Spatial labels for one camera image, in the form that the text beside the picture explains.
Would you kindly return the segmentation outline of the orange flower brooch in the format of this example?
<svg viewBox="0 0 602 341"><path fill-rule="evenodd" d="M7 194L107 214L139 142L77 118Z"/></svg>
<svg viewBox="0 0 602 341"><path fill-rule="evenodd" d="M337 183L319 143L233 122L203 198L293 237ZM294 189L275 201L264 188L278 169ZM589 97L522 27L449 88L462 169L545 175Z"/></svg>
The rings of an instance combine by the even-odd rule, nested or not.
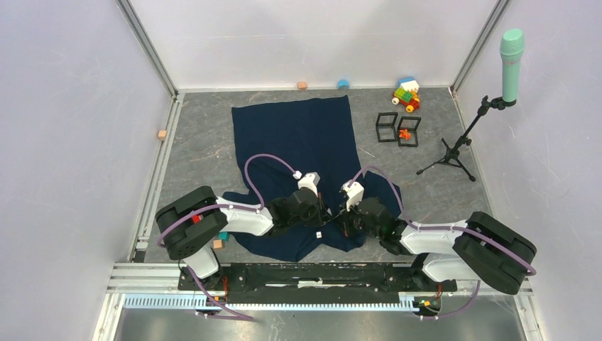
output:
<svg viewBox="0 0 602 341"><path fill-rule="evenodd" d="M412 138L412 133L408 129L400 129L398 138L400 140L409 141Z"/></svg>

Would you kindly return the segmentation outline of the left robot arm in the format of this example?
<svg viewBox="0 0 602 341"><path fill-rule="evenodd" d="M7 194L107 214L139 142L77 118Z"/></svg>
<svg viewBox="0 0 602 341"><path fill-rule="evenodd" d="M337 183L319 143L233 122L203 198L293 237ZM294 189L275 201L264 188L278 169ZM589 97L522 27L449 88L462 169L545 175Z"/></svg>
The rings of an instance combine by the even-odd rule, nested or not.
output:
<svg viewBox="0 0 602 341"><path fill-rule="evenodd" d="M301 188L261 208L226 200L201 186L161 208L155 214L160 230L158 245L172 260L183 261L205 289L217 288L223 271L211 242L221 232L254 237L279 237L296 225L318 227L332 217L319 194Z"/></svg>

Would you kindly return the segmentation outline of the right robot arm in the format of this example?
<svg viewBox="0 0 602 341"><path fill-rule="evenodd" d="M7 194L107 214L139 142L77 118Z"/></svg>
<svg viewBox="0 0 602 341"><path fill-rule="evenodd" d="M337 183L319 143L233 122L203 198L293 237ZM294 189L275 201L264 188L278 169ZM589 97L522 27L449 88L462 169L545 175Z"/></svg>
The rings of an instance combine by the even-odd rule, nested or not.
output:
<svg viewBox="0 0 602 341"><path fill-rule="evenodd" d="M424 224L394 216L375 197L344 205L337 224L351 237L378 240L393 255L415 255L410 270L415 288L427 290L444 281L482 281L508 295L534 276L537 248L491 215L476 211L465 220Z"/></svg>

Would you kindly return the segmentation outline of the navy blue t-shirt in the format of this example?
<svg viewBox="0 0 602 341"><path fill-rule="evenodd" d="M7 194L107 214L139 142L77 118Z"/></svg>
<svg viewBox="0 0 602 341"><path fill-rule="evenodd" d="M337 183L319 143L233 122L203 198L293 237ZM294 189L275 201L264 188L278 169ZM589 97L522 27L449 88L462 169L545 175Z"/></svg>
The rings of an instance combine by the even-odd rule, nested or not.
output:
<svg viewBox="0 0 602 341"><path fill-rule="evenodd" d="M361 169L348 96L234 107L236 162L247 194L225 192L227 200L257 204L287 197L297 190L291 168L320 176L319 192L337 213L344 203L341 186ZM366 235L344 235L335 222L322 227L296 225L279 237L234 234L252 254L280 261L299 261L319 245L342 251L362 247Z"/></svg>

